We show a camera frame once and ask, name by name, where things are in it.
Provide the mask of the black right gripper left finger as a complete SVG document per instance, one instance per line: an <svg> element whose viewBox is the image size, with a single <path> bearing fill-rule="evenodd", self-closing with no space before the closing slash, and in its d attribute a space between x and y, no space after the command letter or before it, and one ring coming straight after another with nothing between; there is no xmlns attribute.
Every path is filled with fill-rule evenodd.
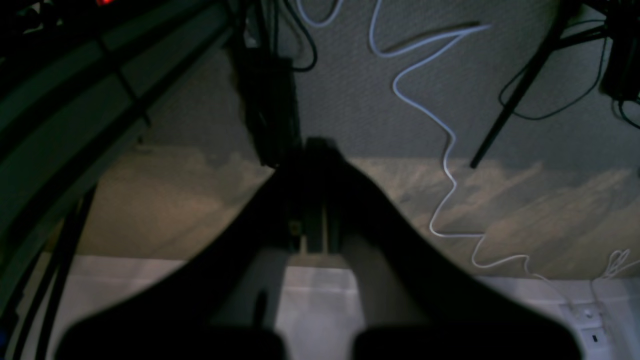
<svg viewBox="0 0 640 360"><path fill-rule="evenodd" d="M71 326L57 360L285 360L274 331L301 167L284 165L217 239L128 300Z"/></svg>

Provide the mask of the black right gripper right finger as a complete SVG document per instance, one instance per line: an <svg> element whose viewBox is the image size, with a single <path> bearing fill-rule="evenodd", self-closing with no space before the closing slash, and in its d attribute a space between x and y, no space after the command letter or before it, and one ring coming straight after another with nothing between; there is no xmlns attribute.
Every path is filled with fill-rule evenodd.
<svg viewBox="0 0 640 360"><path fill-rule="evenodd" d="M353 360L580 360L558 321L462 271L329 139L306 142L306 249L341 255L364 328Z"/></svg>

